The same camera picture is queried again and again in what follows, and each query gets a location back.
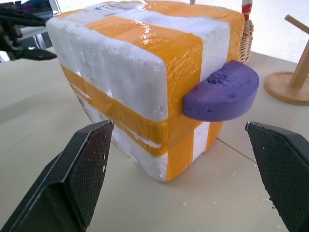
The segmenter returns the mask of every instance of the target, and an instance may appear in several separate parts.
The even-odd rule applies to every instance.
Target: wooden stand
[[[309,34],[309,28],[287,15],[285,20]],[[309,105],[309,40],[295,72],[276,72],[266,78],[265,90],[278,100],[294,104]]]

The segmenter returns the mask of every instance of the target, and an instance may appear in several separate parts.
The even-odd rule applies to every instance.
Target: textured gripper pad
[[[301,135],[249,122],[262,181],[290,232],[309,231],[309,143]]]
[[[246,113],[259,86],[255,71],[237,61],[226,63],[183,99],[183,114],[199,121],[227,121]]]
[[[77,213],[88,227],[106,172],[113,124],[90,135],[69,176],[69,189]]]

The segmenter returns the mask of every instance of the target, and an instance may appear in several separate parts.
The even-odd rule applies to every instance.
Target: purple play dough
[[[251,108],[259,82],[257,73],[248,66],[237,61],[226,63],[184,97],[183,114],[206,122],[237,118]]]

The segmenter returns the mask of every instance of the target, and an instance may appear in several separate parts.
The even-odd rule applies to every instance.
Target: white table surface
[[[295,64],[253,53],[250,66],[263,79],[273,71],[292,70]],[[44,166],[90,120],[57,60],[5,62],[0,73],[2,227]],[[268,194],[250,160],[254,157],[244,128],[247,120],[256,120],[306,133],[300,126],[306,113],[307,108],[272,99],[261,85],[250,112],[224,124],[220,139],[234,149],[217,140],[169,183],[152,180],[111,145],[105,181],[87,231],[287,232],[278,212],[263,201]]]

